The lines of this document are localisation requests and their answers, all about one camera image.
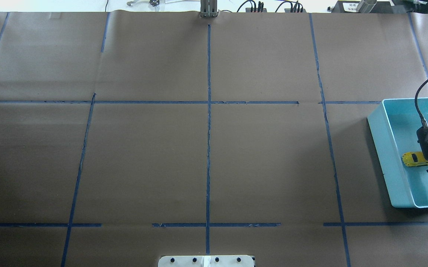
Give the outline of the yellow beetle toy car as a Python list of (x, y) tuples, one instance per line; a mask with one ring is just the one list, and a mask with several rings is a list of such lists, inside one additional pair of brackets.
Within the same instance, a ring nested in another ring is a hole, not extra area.
[(407, 167), (428, 166), (428, 160), (425, 159), (421, 151), (406, 152), (401, 156), (402, 162)]

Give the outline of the turquoise plastic bin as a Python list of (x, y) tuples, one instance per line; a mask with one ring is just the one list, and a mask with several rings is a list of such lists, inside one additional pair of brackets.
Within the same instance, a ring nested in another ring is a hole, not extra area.
[(417, 130), (422, 124), (414, 99), (384, 99), (367, 121), (392, 206), (428, 208), (427, 167), (402, 161), (405, 153), (421, 150)]

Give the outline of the aluminium frame post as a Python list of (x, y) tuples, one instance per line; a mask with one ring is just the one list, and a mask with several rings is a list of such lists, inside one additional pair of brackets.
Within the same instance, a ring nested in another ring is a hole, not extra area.
[(217, 0), (200, 0), (200, 17), (217, 17), (218, 13)]

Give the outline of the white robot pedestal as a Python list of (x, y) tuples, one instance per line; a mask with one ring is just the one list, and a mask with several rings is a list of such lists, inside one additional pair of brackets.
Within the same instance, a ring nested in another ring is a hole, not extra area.
[(255, 267), (250, 255), (162, 256), (158, 267)]

